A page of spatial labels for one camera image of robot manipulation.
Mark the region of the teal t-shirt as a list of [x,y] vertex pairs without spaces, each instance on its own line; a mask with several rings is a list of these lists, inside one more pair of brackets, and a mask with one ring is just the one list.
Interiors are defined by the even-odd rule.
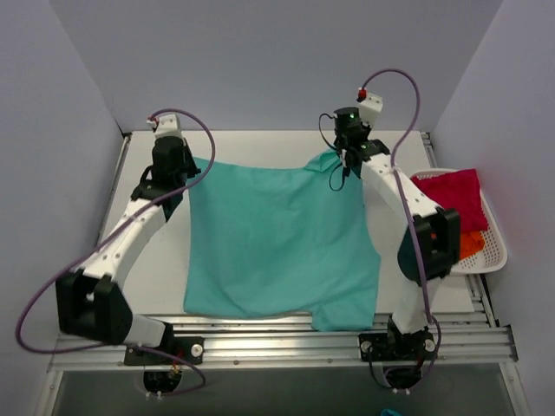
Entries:
[[380,255],[369,237],[362,184],[326,151],[297,168],[199,162],[188,193],[188,314],[263,318],[310,314],[318,331],[369,329]]

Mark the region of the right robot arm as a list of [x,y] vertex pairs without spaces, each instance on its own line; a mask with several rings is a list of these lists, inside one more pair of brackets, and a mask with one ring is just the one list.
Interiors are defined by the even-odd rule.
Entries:
[[371,125],[359,107],[334,111],[332,147],[341,161],[343,176],[354,173],[371,188],[404,226],[396,261],[404,277],[398,305],[389,318],[385,347],[394,357],[407,356],[433,322],[432,302],[444,278],[458,263],[460,215],[426,196],[395,164],[395,157],[380,140],[369,137]]

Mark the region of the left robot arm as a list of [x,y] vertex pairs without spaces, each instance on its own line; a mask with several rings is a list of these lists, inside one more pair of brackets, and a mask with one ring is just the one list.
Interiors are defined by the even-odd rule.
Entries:
[[135,314],[123,286],[149,240],[173,215],[183,188],[200,170],[182,137],[156,139],[153,162],[140,177],[108,242],[55,283],[60,330],[109,345],[142,345],[155,363],[175,351],[172,326]]

